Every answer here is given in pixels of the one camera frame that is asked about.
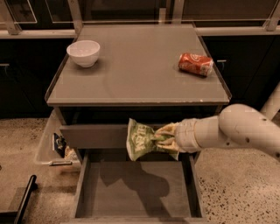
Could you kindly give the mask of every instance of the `gray tabletop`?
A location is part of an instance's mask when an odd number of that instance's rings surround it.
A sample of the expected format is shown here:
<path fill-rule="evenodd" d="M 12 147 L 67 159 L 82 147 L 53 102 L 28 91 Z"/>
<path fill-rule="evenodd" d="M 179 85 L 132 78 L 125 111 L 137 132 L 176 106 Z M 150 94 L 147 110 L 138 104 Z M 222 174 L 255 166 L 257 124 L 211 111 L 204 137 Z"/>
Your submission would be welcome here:
<path fill-rule="evenodd" d="M 206 78 L 179 71 L 181 53 L 206 52 L 189 24 L 85 25 L 78 40 L 101 45 L 90 68 L 68 59 L 49 106 L 221 105 L 229 95 L 213 70 Z"/>

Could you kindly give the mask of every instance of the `black metal stand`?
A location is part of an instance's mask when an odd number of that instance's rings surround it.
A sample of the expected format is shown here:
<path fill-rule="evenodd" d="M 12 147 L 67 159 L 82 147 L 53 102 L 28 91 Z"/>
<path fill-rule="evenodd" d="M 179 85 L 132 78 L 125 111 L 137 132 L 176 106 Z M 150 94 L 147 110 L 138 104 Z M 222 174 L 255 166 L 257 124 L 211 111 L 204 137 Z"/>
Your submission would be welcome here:
<path fill-rule="evenodd" d="M 24 217 L 25 209 L 27 207 L 29 198 L 33 190 L 38 188 L 36 181 L 36 175 L 32 175 L 29 179 L 28 185 L 24 192 L 24 197 L 22 198 L 19 208 L 17 211 L 0 213 L 0 223 L 14 223 L 19 224 Z"/>

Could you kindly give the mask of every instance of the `clear plastic bin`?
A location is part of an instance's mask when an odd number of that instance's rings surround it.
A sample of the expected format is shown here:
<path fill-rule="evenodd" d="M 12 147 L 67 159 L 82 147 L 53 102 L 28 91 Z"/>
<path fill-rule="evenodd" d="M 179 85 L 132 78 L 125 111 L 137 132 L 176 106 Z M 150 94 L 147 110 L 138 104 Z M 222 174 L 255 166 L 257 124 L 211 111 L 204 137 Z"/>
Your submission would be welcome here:
<path fill-rule="evenodd" d="M 59 166 L 62 171 L 78 171 L 81 168 L 79 160 L 65 160 L 53 149 L 53 133 L 61 135 L 60 126 L 60 120 L 53 110 L 38 144 L 34 162 L 37 165 Z"/>

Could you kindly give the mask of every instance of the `bowl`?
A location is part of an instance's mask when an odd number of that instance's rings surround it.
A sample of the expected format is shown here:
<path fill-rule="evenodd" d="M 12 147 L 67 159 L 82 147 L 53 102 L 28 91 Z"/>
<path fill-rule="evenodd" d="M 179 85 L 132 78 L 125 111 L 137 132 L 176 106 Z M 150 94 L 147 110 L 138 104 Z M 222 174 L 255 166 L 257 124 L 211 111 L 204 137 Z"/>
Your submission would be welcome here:
<path fill-rule="evenodd" d="M 100 45 L 93 40 L 80 40 L 66 49 L 70 58 L 81 67 L 91 67 L 99 58 Z"/>

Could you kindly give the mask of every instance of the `speckled floor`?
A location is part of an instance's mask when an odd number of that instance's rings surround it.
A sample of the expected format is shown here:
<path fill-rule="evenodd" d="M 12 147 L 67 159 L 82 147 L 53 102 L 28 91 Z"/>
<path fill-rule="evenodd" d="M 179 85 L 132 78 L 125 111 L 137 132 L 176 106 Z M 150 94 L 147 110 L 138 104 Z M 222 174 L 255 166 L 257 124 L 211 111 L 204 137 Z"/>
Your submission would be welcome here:
<path fill-rule="evenodd" d="M 280 115 L 274 119 L 280 123 Z M 68 221 L 78 172 L 35 165 L 47 119 L 0 120 L 0 212 L 17 210 L 32 174 L 23 223 Z M 204 150 L 196 164 L 206 216 L 213 223 L 280 224 L 280 163 L 258 150 Z"/>

